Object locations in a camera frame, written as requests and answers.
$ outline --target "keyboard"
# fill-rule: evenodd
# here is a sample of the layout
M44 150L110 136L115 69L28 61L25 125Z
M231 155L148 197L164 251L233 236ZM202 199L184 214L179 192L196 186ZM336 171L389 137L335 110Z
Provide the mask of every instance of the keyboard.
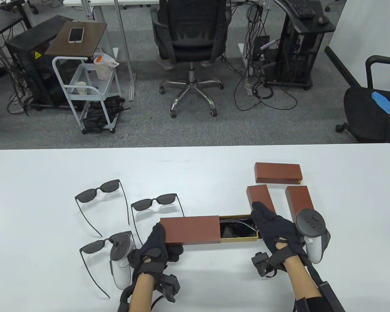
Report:
M315 16L315 11L309 6L308 0L284 0L284 2L300 20Z

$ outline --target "white cup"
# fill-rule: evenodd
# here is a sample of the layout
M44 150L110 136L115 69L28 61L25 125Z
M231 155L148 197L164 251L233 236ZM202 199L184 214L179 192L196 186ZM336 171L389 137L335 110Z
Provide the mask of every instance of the white cup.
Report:
M86 86L87 84L83 81L78 81L75 85L76 86ZM78 90L79 95L87 95L88 94L86 88L78 88L77 90Z

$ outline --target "gray carpet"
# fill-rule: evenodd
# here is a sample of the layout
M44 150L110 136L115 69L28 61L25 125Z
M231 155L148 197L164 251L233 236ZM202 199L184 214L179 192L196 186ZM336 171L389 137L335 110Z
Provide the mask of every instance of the gray carpet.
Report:
M38 21L60 14L85 20L83 12L61 6L50 9L38 5ZM229 27L227 57L241 69L236 43L243 42L246 32L246 7L240 7ZM342 6L334 6L326 15L337 23ZM169 105L177 89L167 89L159 95L158 84L163 79L183 78L187 64L179 64L173 71L163 71L154 61L158 53L153 41L149 8L129 7L122 11L132 67L137 73L136 95L133 102L126 102L131 110L120 114L116 133L83 135L70 110L42 110L24 115L10 115L6 104L12 87L8 77L0 79L0 149L61 149L101 147L169 147L169 146L218 146L262 144L337 144L355 142L348 134L338 134L334 128L345 121L343 96L347 83L329 61L324 47L331 35L324 38L312 77L314 87L309 91L290 89L299 104L294 110L273 110L259 105L241 112L234 104L234 88L239 80L225 64L217 62L209 69L196 66L198 79L216 77L222 79L224 90L207 89L217 104L218 116L210 116L207 103L197 94L190 93L180 102L176 119L169 117ZM109 21L110 36L114 46L119 43L119 28L113 7L104 9ZM274 39L280 36L284 12L273 5L266 21L266 31ZM21 29L15 27L15 34ZM124 65L118 73L124 97L128 97L129 77ZM254 98L247 96L241 86L237 102L242 108L251 106ZM269 105L290 107L292 98L281 90L266 100Z

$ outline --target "white vr controller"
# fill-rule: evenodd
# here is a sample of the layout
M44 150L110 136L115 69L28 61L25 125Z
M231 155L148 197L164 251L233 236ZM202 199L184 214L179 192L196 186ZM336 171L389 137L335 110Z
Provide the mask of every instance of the white vr controller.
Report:
M131 283L130 263L127 256L134 250L134 242L128 239L115 242L110 251L110 269L118 289L124 290Z
M306 208L298 212L295 224L298 231L304 236L309 260L314 264L321 262L331 239L324 218L316 210Z

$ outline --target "hand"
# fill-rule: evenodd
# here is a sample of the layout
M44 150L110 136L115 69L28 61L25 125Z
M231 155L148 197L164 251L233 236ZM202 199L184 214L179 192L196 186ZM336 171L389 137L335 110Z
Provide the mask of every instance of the hand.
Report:
M160 223L156 223L144 245L129 254L128 261L134 268L133 280L137 279L140 273L147 273L158 281L167 267L166 263L179 260L183 247L181 245L166 246L165 238L165 228Z
M306 255L303 243L300 241L300 233L293 222L275 214L262 202L255 201L252 207L251 218L272 253L283 247L280 244L286 243L281 239L284 238L294 253Z

